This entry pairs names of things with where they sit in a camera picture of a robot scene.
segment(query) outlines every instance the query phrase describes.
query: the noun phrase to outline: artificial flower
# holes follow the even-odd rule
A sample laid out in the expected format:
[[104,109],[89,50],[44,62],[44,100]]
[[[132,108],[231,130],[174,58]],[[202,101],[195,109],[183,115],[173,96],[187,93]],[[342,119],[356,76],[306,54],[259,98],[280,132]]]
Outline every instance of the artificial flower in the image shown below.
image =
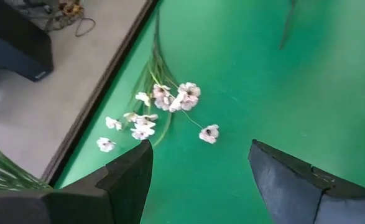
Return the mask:
[[170,105],[170,112],[178,111],[181,109],[182,105],[181,102],[185,98],[186,93],[179,93],[176,99],[173,100],[173,102]]
[[132,136],[136,140],[144,140],[155,133],[155,130],[151,129],[148,125],[135,124],[135,128],[131,128]]
[[155,85],[153,85],[153,97],[156,99],[168,97],[168,96],[170,96],[169,90],[170,90],[170,87],[168,87],[168,86],[155,84]]
[[134,137],[134,139],[136,140],[145,140],[149,137],[148,134],[146,134],[146,132],[139,130],[139,129],[135,129],[135,128],[131,128],[132,131],[132,136]]
[[127,119],[128,122],[135,122],[137,117],[138,117],[138,114],[136,114],[135,112],[131,112],[131,113],[125,113],[123,115],[123,117],[125,117]]
[[138,125],[145,125],[153,128],[156,124],[152,121],[158,118],[157,114],[137,116],[136,123]]
[[162,98],[156,98],[155,105],[158,109],[162,109],[164,111],[169,110],[171,102],[174,101],[174,97],[172,96],[165,96]]
[[199,96],[201,94],[200,88],[197,87],[196,84],[190,82],[181,84],[178,88],[178,92],[179,94],[185,94],[185,97],[180,103],[181,108],[187,111],[196,106],[199,101]]
[[106,117],[106,125],[108,128],[116,128],[116,130],[121,130],[122,124],[120,121],[116,119],[112,119],[110,117]]
[[187,93],[186,97],[188,100],[196,100],[200,94],[200,88],[196,86],[194,83],[187,82],[185,84],[181,84],[178,88],[179,93]]
[[110,152],[114,148],[114,145],[116,145],[115,142],[110,141],[108,138],[102,138],[100,137],[96,144],[98,145],[99,149],[103,152]]
[[150,127],[149,125],[135,124],[135,129],[143,131],[149,136],[155,134],[155,130],[153,130],[152,127]]
[[219,136],[218,125],[213,124],[203,128],[199,134],[199,138],[211,144],[214,144]]
[[150,106],[150,97],[143,92],[139,92],[136,96],[135,99],[137,100],[142,100],[146,106]]

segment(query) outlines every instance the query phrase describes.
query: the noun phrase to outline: cable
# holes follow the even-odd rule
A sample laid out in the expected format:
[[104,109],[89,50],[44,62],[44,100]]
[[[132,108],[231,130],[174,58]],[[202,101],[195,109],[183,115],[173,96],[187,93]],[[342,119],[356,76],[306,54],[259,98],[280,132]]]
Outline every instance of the cable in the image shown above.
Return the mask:
[[[89,29],[87,29],[86,31],[79,34],[78,31],[80,30],[80,27],[81,27],[81,24],[83,23],[83,21],[91,21],[93,25]],[[87,18],[83,14],[83,16],[80,18],[80,22],[77,25],[77,28],[76,28],[76,31],[75,31],[75,36],[76,37],[81,37],[83,35],[86,35],[87,33],[91,32],[94,29],[95,26],[96,26],[95,20],[93,20],[91,18]]]

